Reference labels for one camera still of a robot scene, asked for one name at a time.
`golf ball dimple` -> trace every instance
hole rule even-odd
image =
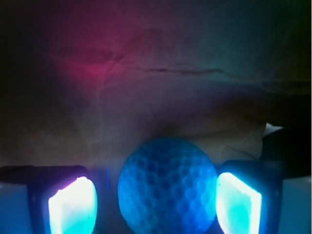
[[[152,140],[122,167],[120,212],[135,234],[203,234],[215,218],[216,177],[196,146],[173,138]]]

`glowing light panel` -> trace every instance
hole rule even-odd
[[[217,179],[216,215],[226,234],[259,232],[262,195],[231,173]]]
[[[91,234],[98,211],[98,196],[92,181],[86,177],[49,198],[51,234]]]

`crumpled paper backdrop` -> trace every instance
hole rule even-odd
[[[219,165],[311,124],[311,2],[1,1],[0,166],[114,168],[155,137]]]

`golf ball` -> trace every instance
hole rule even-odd
[[[216,171],[196,146],[152,140],[131,154],[118,181],[120,212],[136,234],[202,234],[215,218]]]

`blue golf ball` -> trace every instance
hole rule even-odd
[[[198,147],[173,138],[152,140],[122,167],[120,212],[135,234],[203,234],[215,218],[216,179]]]

